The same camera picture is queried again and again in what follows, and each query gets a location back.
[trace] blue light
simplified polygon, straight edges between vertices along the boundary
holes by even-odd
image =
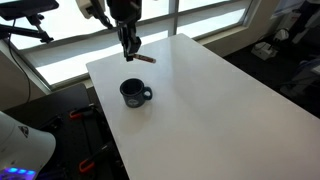
[[[10,168],[10,169],[8,170],[8,172],[10,172],[10,173],[14,173],[14,172],[17,172],[17,171],[18,171],[17,168]]]
[[[24,173],[26,173],[26,172],[27,172],[27,170],[25,170],[25,169],[20,169],[20,170],[18,171],[19,174],[24,174]]]
[[[32,174],[35,174],[35,173],[36,173],[36,172],[34,172],[34,171],[28,171],[28,172],[27,172],[28,175],[32,175]]]

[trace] mug handle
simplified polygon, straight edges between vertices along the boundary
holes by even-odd
[[[152,99],[152,90],[151,90],[150,87],[144,87],[143,98],[144,98],[145,100],[151,100],[151,99]]]

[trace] black mug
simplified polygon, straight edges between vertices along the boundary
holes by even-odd
[[[120,92],[128,107],[137,108],[144,104],[145,100],[152,99],[152,90],[145,87],[140,79],[128,79],[120,86]]]

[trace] wall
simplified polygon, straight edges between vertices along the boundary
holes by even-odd
[[[9,51],[6,44],[0,42],[0,111],[17,106],[26,102],[28,97],[28,83],[23,72],[9,58]],[[34,75],[31,77],[31,99],[36,99],[49,93],[41,84],[36,85]]]
[[[226,56],[256,42],[262,35],[275,30],[280,17],[271,18],[279,0],[254,0],[246,27],[238,27],[204,38],[198,42],[219,56]]]

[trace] white table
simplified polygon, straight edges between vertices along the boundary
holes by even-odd
[[[319,180],[320,120],[185,35],[87,65],[131,180]],[[119,92],[140,78],[138,109]]]

